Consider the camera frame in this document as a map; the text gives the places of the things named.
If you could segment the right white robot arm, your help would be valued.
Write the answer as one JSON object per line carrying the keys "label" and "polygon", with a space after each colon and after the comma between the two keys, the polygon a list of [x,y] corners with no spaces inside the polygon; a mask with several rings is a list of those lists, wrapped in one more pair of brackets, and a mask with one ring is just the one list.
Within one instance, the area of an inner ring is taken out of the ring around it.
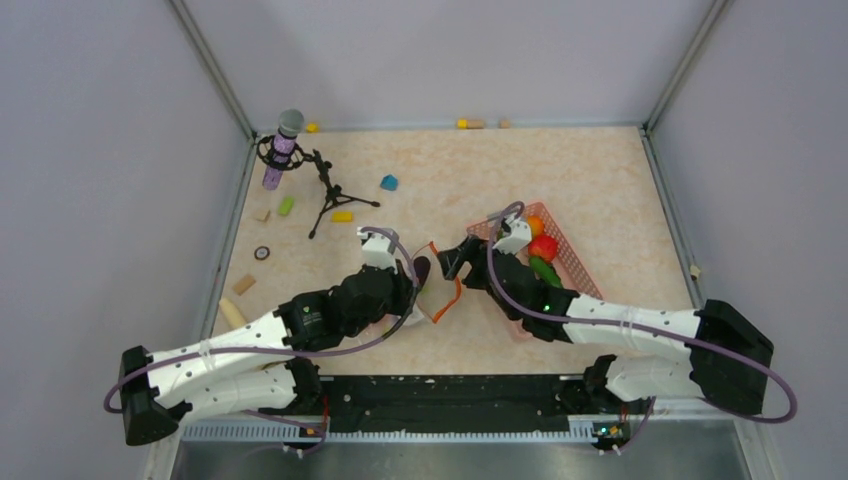
{"label": "right white robot arm", "polygon": [[641,352],[640,359],[596,361],[598,377],[586,385],[586,397],[600,412],[652,396],[701,397],[746,416],[762,411],[768,377],[754,366],[770,365],[774,345],[727,302],[709,299],[699,309],[677,311],[610,303],[552,285],[516,255],[489,251],[474,235],[437,260],[447,280],[470,265],[463,285],[486,291],[509,320],[539,340]]}

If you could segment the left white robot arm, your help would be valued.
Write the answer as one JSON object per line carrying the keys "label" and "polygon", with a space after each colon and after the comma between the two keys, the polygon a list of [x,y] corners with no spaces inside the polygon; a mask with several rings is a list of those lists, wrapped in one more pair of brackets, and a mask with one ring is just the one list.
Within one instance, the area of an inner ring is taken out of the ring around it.
{"label": "left white robot arm", "polygon": [[206,344],[126,350],[119,370],[129,379],[119,389],[126,444],[150,444],[182,425],[245,410],[315,413],[324,393],[306,353],[335,348],[386,316],[410,315],[429,271],[427,261],[414,263],[411,274],[400,265],[363,266]]}

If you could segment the toy purple eggplant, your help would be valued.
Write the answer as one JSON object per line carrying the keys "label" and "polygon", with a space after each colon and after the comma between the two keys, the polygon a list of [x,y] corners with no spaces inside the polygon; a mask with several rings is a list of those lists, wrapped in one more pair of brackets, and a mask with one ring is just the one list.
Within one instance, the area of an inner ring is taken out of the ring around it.
{"label": "toy purple eggplant", "polygon": [[431,271],[430,259],[426,256],[416,256],[413,259],[413,268],[418,285],[423,287],[426,284]]}

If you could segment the pink plastic basket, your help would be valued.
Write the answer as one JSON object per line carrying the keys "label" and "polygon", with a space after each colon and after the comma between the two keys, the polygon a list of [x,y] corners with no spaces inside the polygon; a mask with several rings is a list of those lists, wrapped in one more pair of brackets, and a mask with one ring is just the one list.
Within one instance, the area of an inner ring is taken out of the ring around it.
{"label": "pink plastic basket", "polygon": [[[562,280],[563,287],[576,290],[581,294],[587,294],[599,300],[604,300],[601,290],[598,288],[589,271],[585,268],[582,260],[572,247],[564,231],[555,222],[543,202],[535,202],[525,205],[522,218],[530,215],[539,216],[545,222],[545,233],[554,237],[559,242],[559,253],[551,263]],[[498,213],[490,214],[485,221],[470,224],[466,227],[469,235],[476,235],[487,240],[491,225],[495,223]],[[510,335],[516,342],[526,341],[531,338],[531,332],[524,328],[518,321],[513,321],[507,327]]]}

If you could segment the clear orange zip bag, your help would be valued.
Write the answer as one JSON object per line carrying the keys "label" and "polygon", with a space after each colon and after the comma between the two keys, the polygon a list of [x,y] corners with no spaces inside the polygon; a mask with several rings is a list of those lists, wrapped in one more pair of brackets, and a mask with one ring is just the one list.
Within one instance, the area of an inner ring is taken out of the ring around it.
{"label": "clear orange zip bag", "polygon": [[423,258],[429,261],[430,269],[423,288],[418,294],[412,313],[407,317],[403,328],[436,325],[443,321],[458,305],[463,287],[458,278],[445,280],[437,259],[440,249],[433,241],[420,247],[413,259]]}

